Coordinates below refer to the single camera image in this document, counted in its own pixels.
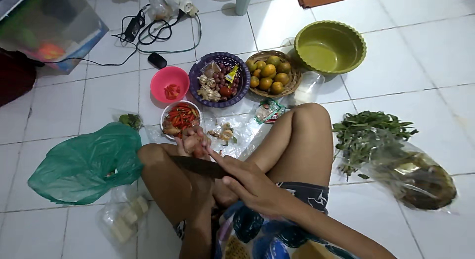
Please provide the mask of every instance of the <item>white tile floor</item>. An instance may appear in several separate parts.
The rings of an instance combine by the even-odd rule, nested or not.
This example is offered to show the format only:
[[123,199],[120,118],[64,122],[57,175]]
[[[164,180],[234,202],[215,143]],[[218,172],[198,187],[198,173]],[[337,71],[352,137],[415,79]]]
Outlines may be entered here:
[[[122,62],[132,49],[110,34],[120,30],[123,16],[135,15],[148,0],[87,1],[112,30],[89,59]],[[325,83],[317,102],[333,122],[363,110],[413,121],[420,133],[411,142],[454,175],[459,198],[450,208],[454,214],[412,211],[378,184],[357,176],[347,182],[334,169],[330,215],[398,258],[473,257],[475,0],[346,0],[306,10],[296,0],[251,0],[244,16],[235,16],[234,1],[192,1],[200,9],[201,43],[195,51],[163,55],[187,72],[196,59],[215,51],[244,60],[257,50],[288,52],[288,38],[316,19],[339,20],[359,30],[368,46],[365,61]],[[198,40],[195,20],[179,23],[173,32],[169,41],[147,48],[185,49]],[[83,62],[69,75],[41,77],[31,92],[0,108],[0,258],[178,257],[180,242],[154,203],[136,242],[117,253],[94,219],[108,195],[92,206],[59,208],[26,184],[50,148],[111,122],[114,109],[139,112],[146,124],[158,124],[164,105],[151,98],[150,80],[157,70],[146,58],[135,54],[122,67]],[[249,112],[255,105],[250,98],[220,114]]]

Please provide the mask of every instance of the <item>shorts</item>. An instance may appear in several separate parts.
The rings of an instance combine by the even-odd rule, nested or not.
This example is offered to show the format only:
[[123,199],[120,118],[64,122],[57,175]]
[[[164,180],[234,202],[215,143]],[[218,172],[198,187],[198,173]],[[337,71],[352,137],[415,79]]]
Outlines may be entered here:
[[[276,183],[279,188],[287,189],[292,195],[300,201],[307,203],[314,209],[328,214],[326,204],[328,202],[329,188],[319,185],[313,185],[302,182],[279,182]],[[181,221],[173,227],[178,237],[183,240],[185,236],[186,220]]]

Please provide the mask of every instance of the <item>person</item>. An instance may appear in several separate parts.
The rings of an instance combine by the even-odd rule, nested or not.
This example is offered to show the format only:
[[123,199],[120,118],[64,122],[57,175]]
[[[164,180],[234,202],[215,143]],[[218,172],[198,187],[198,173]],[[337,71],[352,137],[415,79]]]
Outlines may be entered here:
[[[193,139],[205,151],[195,156],[211,156],[229,176],[211,180],[173,163],[171,155],[191,156]],[[138,153],[143,181],[183,240],[181,259],[395,258],[327,215],[333,135],[321,105],[302,104],[282,115],[244,162],[210,145],[195,127],[177,145],[151,143]],[[215,203],[227,208],[218,229],[211,219]]]

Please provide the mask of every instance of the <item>power cord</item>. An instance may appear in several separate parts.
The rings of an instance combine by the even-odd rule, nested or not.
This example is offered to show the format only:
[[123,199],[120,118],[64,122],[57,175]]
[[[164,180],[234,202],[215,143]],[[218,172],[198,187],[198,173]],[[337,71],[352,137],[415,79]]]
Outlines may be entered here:
[[[143,19],[145,19],[145,13],[144,13],[144,10],[146,7],[150,6],[150,4],[147,4],[145,5],[143,8],[141,8],[139,10],[139,13],[137,16],[141,16]],[[60,61],[54,61],[54,62],[43,62],[43,63],[60,63],[60,62],[63,62],[63,61],[67,61],[67,60],[70,60],[70,59],[80,59],[80,60],[84,60],[84,61],[88,61],[88,62],[92,62],[94,64],[97,64],[99,66],[122,66],[123,64],[125,64],[130,57],[132,57],[136,52],[137,50],[142,52],[142,53],[166,53],[166,54],[173,54],[173,53],[181,53],[181,52],[187,52],[187,51],[190,51],[190,50],[193,50],[195,49],[199,43],[201,42],[201,20],[199,19],[199,16],[198,16],[198,13],[196,14],[196,18],[198,19],[198,43],[196,43],[193,47],[191,48],[188,48],[188,49],[184,49],[184,50],[178,50],[178,51],[164,51],[164,50],[158,50],[158,51],[146,51],[146,50],[141,50],[139,49],[138,45],[143,45],[143,46],[147,46],[147,45],[151,45],[153,44],[156,40],[168,40],[171,38],[171,27],[173,25],[176,25],[180,19],[185,15],[186,13],[183,12],[181,9],[179,10],[179,13],[178,13],[178,17],[176,19],[176,21],[172,24],[169,24],[166,20],[163,20],[163,19],[160,19],[160,20],[154,20],[152,21],[149,25],[147,25],[138,35],[138,43],[135,44],[129,40],[127,40],[125,38],[125,34],[124,34],[124,31],[123,31],[123,21],[127,18],[134,18],[136,16],[125,16],[122,18],[122,29],[121,29],[121,33],[120,34],[117,34],[117,35],[111,35],[112,37],[117,37],[120,39],[120,42],[121,43],[124,43],[124,42],[127,42],[127,43],[130,43],[130,44],[133,44],[134,47],[135,47],[135,50],[125,59],[125,61],[123,61],[122,63],[120,64],[101,64],[101,63],[98,63],[98,62],[95,62],[95,61],[92,61],[92,60],[88,60],[88,59],[85,59],[85,58],[80,58],[80,57],[69,57],[69,58],[65,58],[63,60],[60,60]],[[150,31],[151,27],[158,23],[158,22],[163,22],[164,23],[164,26],[160,28],[160,30],[157,32],[156,35],[153,35],[152,32]],[[170,35],[168,37],[159,37],[160,33],[163,32],[164,30],[166,29],[169,29],[170,30]],[[142,37],[142,34],[147,31],[148,34],[153,38],[153,40],[151,42],[148,42],[148,43],[144,43],[141,41],[141,37]]]

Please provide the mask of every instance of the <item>knee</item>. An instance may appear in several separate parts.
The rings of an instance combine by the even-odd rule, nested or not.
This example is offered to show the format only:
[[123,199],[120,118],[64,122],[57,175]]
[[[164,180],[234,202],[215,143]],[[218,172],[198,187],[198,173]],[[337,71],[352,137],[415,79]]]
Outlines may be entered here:
[[296,112],[305,112],[307,115],[316,117],[318,119],[330,120],[330,115],[328,111],[318,103],[305,103],[298,106]]
[[144,165],[152,165],[162,161],[166,155],[165,149],[160,144],[150,143],[142,146],[137,152],[140,161]]

